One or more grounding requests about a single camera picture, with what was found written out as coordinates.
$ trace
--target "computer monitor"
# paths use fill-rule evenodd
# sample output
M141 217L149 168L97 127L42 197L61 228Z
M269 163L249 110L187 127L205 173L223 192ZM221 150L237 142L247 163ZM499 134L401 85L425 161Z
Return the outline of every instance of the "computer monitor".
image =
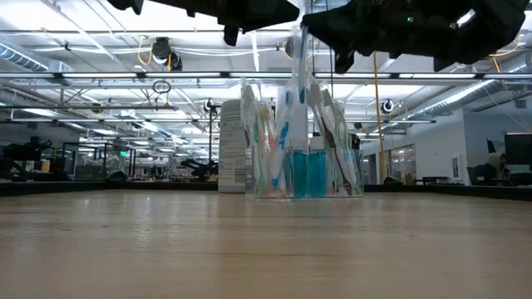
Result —
M506 163L532 167L532 134L505 135Z

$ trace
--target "table surface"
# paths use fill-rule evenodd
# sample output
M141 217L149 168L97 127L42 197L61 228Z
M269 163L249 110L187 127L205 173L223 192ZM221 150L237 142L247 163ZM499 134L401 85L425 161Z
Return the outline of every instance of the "table surface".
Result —
M0 199L1 298L530 298L532 203L264 203L108 190Z

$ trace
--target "yellow pole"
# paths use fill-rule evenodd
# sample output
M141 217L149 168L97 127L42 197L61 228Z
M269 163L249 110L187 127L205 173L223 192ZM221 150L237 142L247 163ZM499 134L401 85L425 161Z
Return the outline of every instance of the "yellow pole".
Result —
M384 163L384 143L382 142L381 110L379 105L379 79L377 75L377 53L373 52L373 72L375 73L375 108L377 110L377 127L379 128L379 142L381 144L381 184L387 176Z

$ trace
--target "blue bottle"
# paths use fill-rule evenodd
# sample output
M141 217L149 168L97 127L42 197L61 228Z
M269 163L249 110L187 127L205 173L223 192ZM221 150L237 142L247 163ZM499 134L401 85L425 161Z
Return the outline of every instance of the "blue bottle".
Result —
M308 181L308 144L305 139L292 138L290 140L292 148L292 190L295 199L307 196Z
M311 197L327 196L327 171L327 152L323 146L323 137L312 137L308 153L308 193Z

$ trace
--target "ceiling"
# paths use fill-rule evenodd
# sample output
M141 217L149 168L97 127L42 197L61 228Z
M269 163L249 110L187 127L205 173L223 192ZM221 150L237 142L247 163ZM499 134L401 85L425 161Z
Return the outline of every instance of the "ceiling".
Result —
M343 2L346 1L335 1L334 5L341 5ZM224 44L223 28L217 24L215 18L199 14L195 18L190 18L186 16L184 10L155 2L145 2L140 16L131 10L114 9L105 0L60 0L57 1L57 5L61 8L60 13L40 0L2 1L0 42L9 42L37 61L63 61L76 72L166 71L164 67L153 61L149 65L144 65L138 57L140 55L144 62L149 60L150 44L156 37L170 38L170 45L183 62L183 71L291 72L294 66L293 60L283 51L283 44L293 35L296 22L267 27L245 35L240 34L237 46L228 47ZM316 9L324 9L323 1L317 1L316 5ZM530 40L532 35L528 34L530 28L532 28L532 18L527 15L521 31L524 35L516 41L520 44L513 43L504 48L502 53L509 54L498 58L499 63L504 64L505 61L527 51L529 41L532 42ZM80 29L87 32L88 36L81 34ZM315 45L315 49L309 50L308 69L314 72L330 72L331 53L328 47L320 41L311 44ZM390 60L387 53L378 52L375 55L377 55L377 69L380 72L433 71L430 57L402 55L396 60ZM372 56L363 57L356 54L350 72L373 70ZM11 62L0 61L0 71L25 70ZM473 66L453 65L442 72L471 71L494 71L493 61L479 61ZM149 87L151 81L147 81L148 83L143 86L138 81L128 81L127 88L112 87L113 84L121 82L125 81L103 81L110 86L106 89L68 87L65 89L65 97L70 100L69 105L92 105L100 102L103 105L130 105L135 109L139 105L155 104L157 95L146 100L145 93L151 93ZM136 117L200 118L204 117L202 105L205 100L212 99L220 104L225 100L240 98L238 80L202 79L201 84L197 84L197 80L190 79L172 82L176 84L173 90L167 95L160 96L157 105L168 102L179 108L178 110L137 110ZM329 80L324 82L332 91L333 97L345 105L347 118L375 118L375 85L372 79L357 82ZM61 96L59 88L46 87L45 81L36 83L18 80L12 83L19 84L20 88L32 89L38 95L53 100L58 100ZM75 83L95 86L98 82L80 79ZM36 84L40 84L42 88L35 87ZM278 94L278 87L285 84L286 81L263 81L261 83L263 99L274 100ZM407 84L382 81L378 91L381 99L390 99L396 104L401 103L401 107L397 109L407 111L423 105L430 98L459 84L463 83L448 81L435 84L431 81L417 81ZM68 113L76 113L87 118L113 116L109 111L98 115L90 110ZM171 134L204 133L194 125L162 123L158 125Z

